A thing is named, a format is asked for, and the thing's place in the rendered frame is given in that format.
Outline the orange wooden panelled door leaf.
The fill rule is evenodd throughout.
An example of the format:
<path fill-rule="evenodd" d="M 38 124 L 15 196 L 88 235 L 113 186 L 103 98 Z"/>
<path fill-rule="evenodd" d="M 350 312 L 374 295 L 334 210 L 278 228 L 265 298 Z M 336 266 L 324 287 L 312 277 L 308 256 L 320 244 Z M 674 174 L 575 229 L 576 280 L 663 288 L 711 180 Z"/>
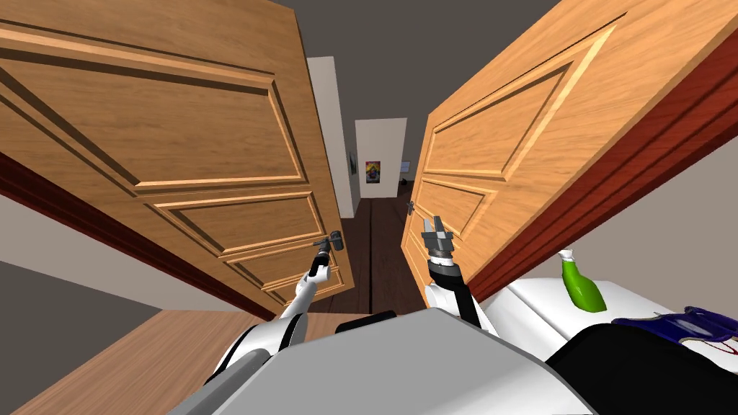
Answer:
<path fill-rule="evenodd" d="M 560 0 L 428 117 L 402 250 L 440 216 L 485 300 L 738 135 L 738 0 Z"/>

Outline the green spray bottle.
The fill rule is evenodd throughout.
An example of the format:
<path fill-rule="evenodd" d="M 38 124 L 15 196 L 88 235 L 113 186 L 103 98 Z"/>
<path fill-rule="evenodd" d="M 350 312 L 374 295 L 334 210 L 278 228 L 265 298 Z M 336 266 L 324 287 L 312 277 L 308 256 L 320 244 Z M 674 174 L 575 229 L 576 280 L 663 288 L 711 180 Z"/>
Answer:
<path fill-rule="evenodd" d="M 596 284 L 579 271 L 573 249 L 558 251 L 562 265 L 562 280 L 573 304 L 588 313 L 600 313 L 607 306 Z"/>

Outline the dark blue glossy object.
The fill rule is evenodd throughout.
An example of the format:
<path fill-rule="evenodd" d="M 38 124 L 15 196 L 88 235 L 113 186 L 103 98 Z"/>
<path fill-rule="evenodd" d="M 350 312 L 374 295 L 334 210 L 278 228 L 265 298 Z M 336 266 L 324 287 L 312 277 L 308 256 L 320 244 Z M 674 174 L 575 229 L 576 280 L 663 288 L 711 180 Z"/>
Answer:
<path fill-rule="evenodd" d="M 611 323 L 640 328 L 674 343 L 685 340 L 722 343 L 738 339 L 738 321 L 694 306 L 684 307 L 682 313 L 646 319 L 616 318 Z"/>

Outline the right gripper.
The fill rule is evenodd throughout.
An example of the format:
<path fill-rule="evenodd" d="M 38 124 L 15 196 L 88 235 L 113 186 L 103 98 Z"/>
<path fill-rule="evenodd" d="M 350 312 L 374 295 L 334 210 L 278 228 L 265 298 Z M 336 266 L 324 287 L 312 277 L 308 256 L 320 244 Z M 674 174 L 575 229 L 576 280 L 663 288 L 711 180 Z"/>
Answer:
<path fill-rule="evenodd" d="M 422 238 L 429 255 L 443 261 L 452 261 L 454 251 L 453 233 L 444 229 L 440 216 L 433 217 L 433 224 L 432 226 L 432 221 L 429 218 L 425 218 L 423 221 Z"/>

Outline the light wooden panelled door leaf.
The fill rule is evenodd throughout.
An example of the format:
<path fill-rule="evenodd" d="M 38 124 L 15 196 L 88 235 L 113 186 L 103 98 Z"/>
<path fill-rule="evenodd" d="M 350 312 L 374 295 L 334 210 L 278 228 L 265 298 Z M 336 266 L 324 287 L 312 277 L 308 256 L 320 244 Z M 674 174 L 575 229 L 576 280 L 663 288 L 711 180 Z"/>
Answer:
<path fill-rule="evenodd" d="M 295 12 L 0 0 L 0 194 L 281 313 L 342 227 Z"/>

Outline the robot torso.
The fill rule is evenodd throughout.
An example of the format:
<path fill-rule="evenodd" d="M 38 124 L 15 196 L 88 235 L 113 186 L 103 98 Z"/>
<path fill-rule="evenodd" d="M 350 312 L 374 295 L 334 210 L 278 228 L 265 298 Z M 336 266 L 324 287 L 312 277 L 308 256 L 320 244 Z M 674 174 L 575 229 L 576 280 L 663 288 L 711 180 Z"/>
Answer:
<path fill-rule="evenodd" d="M 306 340 L 254 326 L 167 415 L 598 415 L 542 360 L 437 308 Z"/>

